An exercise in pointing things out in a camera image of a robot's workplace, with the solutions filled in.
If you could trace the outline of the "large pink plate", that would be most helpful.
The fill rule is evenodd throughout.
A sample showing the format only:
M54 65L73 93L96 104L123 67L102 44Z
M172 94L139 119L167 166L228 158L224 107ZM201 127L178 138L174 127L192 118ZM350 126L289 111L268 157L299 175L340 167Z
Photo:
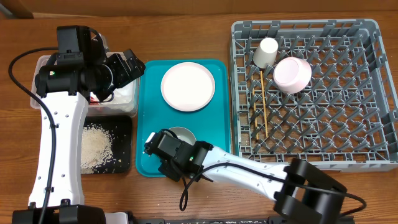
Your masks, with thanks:
M166 71L160 90L165 102L173 109L194 112L212 100L216 84L212 73L203 65L182 62Z

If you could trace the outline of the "red snack wrapper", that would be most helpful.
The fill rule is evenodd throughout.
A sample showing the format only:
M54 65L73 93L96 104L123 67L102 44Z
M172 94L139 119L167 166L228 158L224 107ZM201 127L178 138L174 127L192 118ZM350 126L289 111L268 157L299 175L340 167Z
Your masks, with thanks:
M98 105L99 101L95 100L92 96L90 97L90 104L91 105Z

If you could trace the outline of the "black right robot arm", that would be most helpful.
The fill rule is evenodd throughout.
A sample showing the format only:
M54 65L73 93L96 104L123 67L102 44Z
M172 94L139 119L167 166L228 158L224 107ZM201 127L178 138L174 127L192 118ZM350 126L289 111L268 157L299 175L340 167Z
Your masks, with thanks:
M274 211L289 223L337 223L347 189L311 163L266 164L232 155L205 141L194 144L163 129L144 144L161 161L159 171L185 182L226 182L252 190L275 202Z

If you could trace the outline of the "wooden chopstick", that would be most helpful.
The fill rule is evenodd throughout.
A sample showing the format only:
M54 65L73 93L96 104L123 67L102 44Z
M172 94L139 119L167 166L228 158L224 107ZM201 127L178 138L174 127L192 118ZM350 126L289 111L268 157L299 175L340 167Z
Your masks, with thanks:
M253 104L253 116L254 116L254 130L257 130L257 109L256 109L256 102L257 102L257 96L255 94L255 87L252 89L252 98L254 99L254 104ZM258 133L255 134L255 140L258 140Z
M262 107L264 113L264 127L266 133L266 139L268 138L268 128L267 128L267 112L266 112L266 94L264 92L264 76L263 71L260 70L260 78L261 78L261 93L262 93Z

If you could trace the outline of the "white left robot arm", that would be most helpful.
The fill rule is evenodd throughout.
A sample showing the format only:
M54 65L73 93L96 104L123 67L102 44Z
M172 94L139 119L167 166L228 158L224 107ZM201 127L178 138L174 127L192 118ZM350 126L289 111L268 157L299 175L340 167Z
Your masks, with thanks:
M107 54L103 37L87 26L57 28L57 46L34 78L29 95L40 105L37 175L28 207L13 223L133 223L131 212L87 206L81 184L81 141L90 96L107 99L144 74L131 49Z

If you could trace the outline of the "pale green cup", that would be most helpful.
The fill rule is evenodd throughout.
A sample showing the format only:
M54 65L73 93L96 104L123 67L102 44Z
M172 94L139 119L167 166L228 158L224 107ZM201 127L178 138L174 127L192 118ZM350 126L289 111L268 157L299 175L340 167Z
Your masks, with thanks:
M268 65L273 65L278 52L278 42L270 37L261 40L254 56L253 62L259 68L266 68Z

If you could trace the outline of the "grey bowl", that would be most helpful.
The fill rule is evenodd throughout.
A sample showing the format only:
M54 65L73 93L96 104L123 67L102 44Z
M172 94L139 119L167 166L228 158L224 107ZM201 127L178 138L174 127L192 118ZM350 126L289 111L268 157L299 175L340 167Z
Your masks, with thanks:
M170 130L172 132L174 132L179 139L191 144L192 146L195 144L195 142L197 140L195 135L187 128L184 128L184 127L172 127L172 128L170 128Z

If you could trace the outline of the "white napkin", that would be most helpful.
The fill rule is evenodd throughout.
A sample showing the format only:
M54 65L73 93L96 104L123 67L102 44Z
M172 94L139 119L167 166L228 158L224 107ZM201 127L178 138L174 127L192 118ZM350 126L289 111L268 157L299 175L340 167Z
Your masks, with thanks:
M114 90L114 98L111 103L123 104L130 102L135 95L136 81L129 83L128 85Z

